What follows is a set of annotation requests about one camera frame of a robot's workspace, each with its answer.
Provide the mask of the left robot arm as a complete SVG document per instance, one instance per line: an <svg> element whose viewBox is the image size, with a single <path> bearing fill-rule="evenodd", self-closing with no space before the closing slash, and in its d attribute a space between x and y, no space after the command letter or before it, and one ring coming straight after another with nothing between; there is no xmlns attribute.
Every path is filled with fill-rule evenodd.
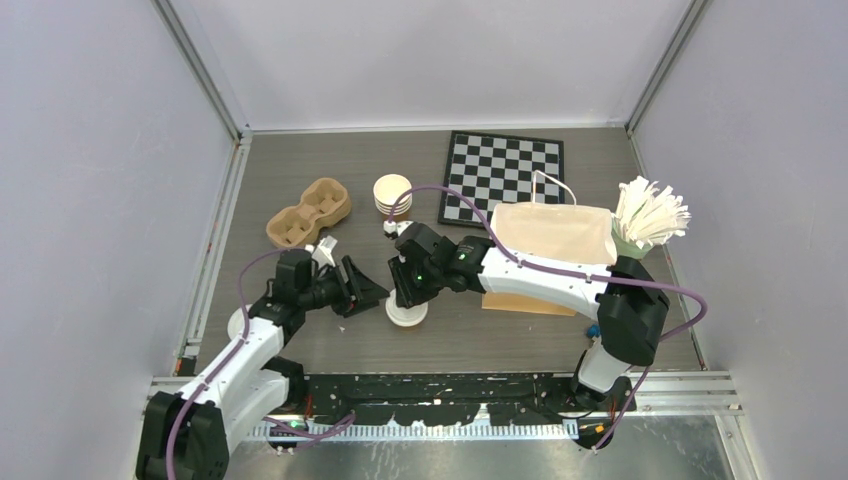
<svg viewBox="0 0 848 480"><path fill-rule="evenodd" d="M306 248L271 254L275 274L256 302L236 310L241 327L228 345L179 390L149 399L136 478L223 478L232 452L264 417L275 409L293 414L305 405L303 366L279 354L307 312L330 308L348 318L389 296L348 256L321 262Z"/></svg>

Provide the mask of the white plastic cup lid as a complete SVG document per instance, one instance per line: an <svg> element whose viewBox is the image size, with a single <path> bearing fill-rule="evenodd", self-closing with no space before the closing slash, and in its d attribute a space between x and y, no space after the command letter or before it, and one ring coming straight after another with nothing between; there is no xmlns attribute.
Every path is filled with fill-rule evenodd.
<svg viewBox="0 0 848 480"><path fill-rule="evenodd" d="M398 306L395 300L389 299L386 301L385 310L389 320L394 325L409 328L419 325L426 318L428 304L423 303L406 308Z"/></svg>

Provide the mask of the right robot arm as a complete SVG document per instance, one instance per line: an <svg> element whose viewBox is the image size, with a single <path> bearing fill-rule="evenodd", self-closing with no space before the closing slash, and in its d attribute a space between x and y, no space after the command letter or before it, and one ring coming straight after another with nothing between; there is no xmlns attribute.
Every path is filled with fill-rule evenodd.
<svg viewBox="0 0 848 480"><path fill-rule="evenodd" d="M610 398L630 367L654 362L670 300L635 259L621 257L612 266L572 264L511 251L485 237L454 243L413 221L386 221L383 230L397 251L388 262L392 319L422 316L444 289L519 295L591 318L601 338L581 355L570 383L574 403L589 411Z"/></svg>

